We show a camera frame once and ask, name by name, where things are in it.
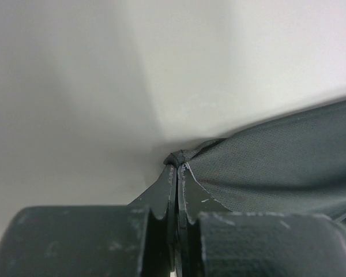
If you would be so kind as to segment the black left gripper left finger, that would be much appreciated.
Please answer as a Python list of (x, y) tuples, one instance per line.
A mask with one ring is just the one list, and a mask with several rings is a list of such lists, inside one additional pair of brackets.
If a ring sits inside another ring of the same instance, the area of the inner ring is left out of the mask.
[(0, 240), (0, 276), (169, 276), (175, 193), (166, 166), (128, 205), (24, 208)]

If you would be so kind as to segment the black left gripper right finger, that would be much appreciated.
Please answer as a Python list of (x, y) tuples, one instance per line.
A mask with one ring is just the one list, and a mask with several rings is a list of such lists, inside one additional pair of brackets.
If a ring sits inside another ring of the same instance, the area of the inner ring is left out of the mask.
[(346, 234), (321, 214), (235, 212), (178, 168), (176, 276), (346, 276)]

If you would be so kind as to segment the black t shirt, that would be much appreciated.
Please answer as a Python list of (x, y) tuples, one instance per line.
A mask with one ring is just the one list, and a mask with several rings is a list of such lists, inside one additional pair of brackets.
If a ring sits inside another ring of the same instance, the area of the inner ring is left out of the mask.
[(346, 100), (171, 153), (232, 211), (324, 214), (346, 224)]

